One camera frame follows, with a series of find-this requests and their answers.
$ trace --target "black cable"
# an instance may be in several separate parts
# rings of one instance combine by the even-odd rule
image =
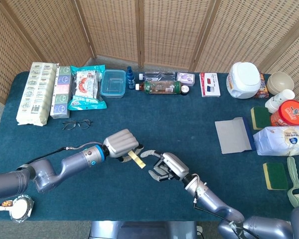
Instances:
[[[200,231],[197,231],[197,232],[200,233],[200,235],[203,239],[205,239],[203,233],[201,233]]]
[[[34,162],[34,161],[37,161],[38,159],[41,159],[41,158],[50,156],[50,155],[52,155],[52,154],[55,154],[55,153],[58,153],[58,152],[61,152],[61,151],[64,151],[64,150],[66,150],[66,147],[59,148],[59,149],[56,150],[56,151],[53,151],[53,152],[51,152],[51,153],[47,153],[47,154],[42,155],[42,156],[40,156],[40,157],[34,158],[34,159],[32,159],[32,160],[26,162],[25,164],[30,164],[30,163],[32,163],[32,162]]]
[[[230,220],[228,220],[228,219],[226,219],[226,218],[224,218],[224,217],[222,217],[222,216],[220,216],[220,215],[218,215],[218,214],[215,214],[215,213],[213,213],[213,212],[211,212],[211,211],[209,211],[209,210],[207,210],[207,209],[197,207],[196,204],[194,204],[194,209],[197,209],[197,210],[199,210],[199,211],[203,211],[203,212],[209,213],[209,214],[211,214],[211,215],[213,215],[213,216],[215,216],[215,217],[218,217],[218,218],[220,218],[220,219],[222,219],[222,220],[225,220],[225,221],[228,222],[228,223],[231,222]],[[256,239],[259,239],[259,237],[256,236],[252,231],[250,231],[250,230],[248,230],[248,229],[246,229],[246,228],[241,228],[241,227],[237,227],[237,228],[238,228],[238,229],[241,229],[241,230],[244,230],[245,232],[249,233],[250,235],[252,235],[252,236],[253,236],[254,238],[256,238]]]
[[[213,216],[215,216],[215,217],[218,217],[218,218],[220,218],[220,219],[222,219],[222,220],[227,221],[228,223],[231,222],[230,220],[228,220],[228,219],[226,219],[226,218],[224,218],[224,217],[222,217],[222,216],[220,216],[220,215],[218,215],[218,214],[215,214],[215,213],[213,213],[213,212],[211,212],[211,211],[209,211],[209,210],[207,210],[207,209],[199,208],[199,207],[197,207],[197,206],[194,206],[194,209],[197,209],[197,210],[200,210],[200,211],[209,213],[209,214],[211,214],[211,215],[213,215]]]

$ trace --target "eyeglasses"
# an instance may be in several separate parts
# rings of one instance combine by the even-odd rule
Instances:
[[[72,130],[75,128],[76,125],[78,125],[81,129],[87,129],[91,125],[91,121],[89,119],[83,119],[83,120],[69,120],[63,122],[63,129],[62,130]]]

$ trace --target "table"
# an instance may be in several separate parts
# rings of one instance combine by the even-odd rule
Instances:
[[[219,198],[246,218],[258,215],[289,219],[293,208],[287,192],[267,190],[262,166],[282,162],[287,172],[286,157],[258,156],[255,151],[221,154],[214,122],[246,116],[251,126],[250,109],[266,101],[232,98],[226,89],[227,74],[218,74],[219,98],[201,97],[198,74],[187,96],[148,95],[127,89],[123,98],[105,98],[106,110],[71,112],[71,119],[89,119],[93,123],[89,129],[69,131],[62,130],[64,119],[49,119],[43,127],[17,126],[15,117],[27,76],[28,72],[16,76],[1,118],[0,173],[13,171],[62,146],[103,142],[107,136],[128,128],[145,150],[177,155]],[[59,172],[60,160],[73,153],[64,151],[48,158]],[[148,170],[155,158],[144,162],[147,166],[141,170],[132,161],[120,163],[108,158],[46,194],[39,194],[31,182],[26,191],[35,201],[30,220],[217,220],[192,208],[193,198],[182,183],[154,181]],[[299,173],[299,156],[296,164]],[[0,212],[0,219],[9,219],[7,212]]]

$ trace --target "plastic bottle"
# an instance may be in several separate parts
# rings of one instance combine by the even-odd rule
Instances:
[[[136,84],[137,91],[144,91],[148,94],[180,94],[181,82],[179,81],[145,81]]]
[[[175,72],[150,72],[139,73],[140,81],[175,81]]]
[[[128,81],[129,89],[134,90],[135,89],[135,76],[134,76],[131,66],[128,66],[128,71],[126,73],[126,79]]]

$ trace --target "green sponge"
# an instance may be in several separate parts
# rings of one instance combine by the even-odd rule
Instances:
[[[262,130],[267,126],[271,126],[270,113],[266,107],[253,107],[251,110],[251,119],[253,121],[254,130]]]
[[[263,164],[266,185],[269,190],[287,190],[288,182],[282,163]]]

